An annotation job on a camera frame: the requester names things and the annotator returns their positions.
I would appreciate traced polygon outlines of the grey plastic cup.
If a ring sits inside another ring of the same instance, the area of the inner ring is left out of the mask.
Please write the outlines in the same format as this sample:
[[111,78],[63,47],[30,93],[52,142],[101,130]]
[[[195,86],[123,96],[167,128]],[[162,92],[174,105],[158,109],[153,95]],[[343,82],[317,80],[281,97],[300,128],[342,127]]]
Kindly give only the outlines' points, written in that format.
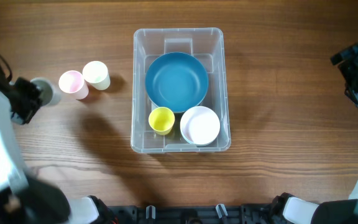
[[59,104],[62,94],[50,80],[46,78],[34,78],[30,82],[40,90],[41,106],[55,106]]

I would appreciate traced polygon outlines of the yellow plastic cup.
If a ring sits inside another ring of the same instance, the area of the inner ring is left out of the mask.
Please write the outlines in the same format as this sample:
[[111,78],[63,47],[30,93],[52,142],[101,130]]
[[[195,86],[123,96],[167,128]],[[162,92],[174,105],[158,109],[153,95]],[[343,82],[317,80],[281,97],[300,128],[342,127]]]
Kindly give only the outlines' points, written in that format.
[[175,123],[173,111],[167,107],[158,107],[151,111],[148,118],[149,126],[159,135],[167,135]]

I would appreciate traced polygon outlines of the cream plastic cup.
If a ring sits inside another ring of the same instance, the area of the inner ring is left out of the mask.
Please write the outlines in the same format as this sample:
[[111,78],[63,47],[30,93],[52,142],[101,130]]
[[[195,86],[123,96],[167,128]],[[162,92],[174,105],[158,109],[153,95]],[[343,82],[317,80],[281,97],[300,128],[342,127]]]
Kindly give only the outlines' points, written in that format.
[[97,90],[106,90],[110,86],[107,66],[100,61],[87,63],[82,71],[83,78]]

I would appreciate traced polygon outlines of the pink plastic bowl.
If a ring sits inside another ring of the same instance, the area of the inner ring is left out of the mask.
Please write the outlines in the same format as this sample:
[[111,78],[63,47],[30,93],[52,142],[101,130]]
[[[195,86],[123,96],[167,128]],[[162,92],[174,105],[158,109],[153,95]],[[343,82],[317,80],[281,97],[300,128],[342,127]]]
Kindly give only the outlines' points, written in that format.
[[181,135],[189,144],[206,146],[211,144],[220,132],[217,114],[205,106],[188,109],[180,120]]

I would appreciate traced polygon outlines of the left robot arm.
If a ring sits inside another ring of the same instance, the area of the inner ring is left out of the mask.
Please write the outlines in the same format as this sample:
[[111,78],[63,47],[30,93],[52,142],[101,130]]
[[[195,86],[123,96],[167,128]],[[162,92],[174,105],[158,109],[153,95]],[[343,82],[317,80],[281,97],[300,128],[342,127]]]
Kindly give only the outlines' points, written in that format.
[[13,124],[27,124],[43,106],[58,104],[60,94],[47,80],[12,80],[0,55],[0,223],[102,223],[104,207],[96,197],[69,200],[25,164]]

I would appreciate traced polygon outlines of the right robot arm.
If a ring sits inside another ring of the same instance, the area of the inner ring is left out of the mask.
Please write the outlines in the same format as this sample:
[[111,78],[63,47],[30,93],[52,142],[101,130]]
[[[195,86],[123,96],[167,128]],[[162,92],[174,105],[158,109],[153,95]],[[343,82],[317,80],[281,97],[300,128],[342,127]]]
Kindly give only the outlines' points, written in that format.
[[[344,94],[358,107],[358,43],[331,57],[345,79]],[[358,223],[358,180],[347,200],[316,204],[289,194],[276,197],[269,219],[278,216],[287,223]]]

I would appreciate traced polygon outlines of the dark blue plate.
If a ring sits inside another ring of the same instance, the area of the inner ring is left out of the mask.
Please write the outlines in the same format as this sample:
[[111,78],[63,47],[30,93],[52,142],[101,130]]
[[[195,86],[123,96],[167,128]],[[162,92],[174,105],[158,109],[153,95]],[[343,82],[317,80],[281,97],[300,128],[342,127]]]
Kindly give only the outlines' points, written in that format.
[[209,76],[195,57],[171,52],[155,59],[145,75],[145,90],[157,107],[183,113],[199,105],[209,88]]

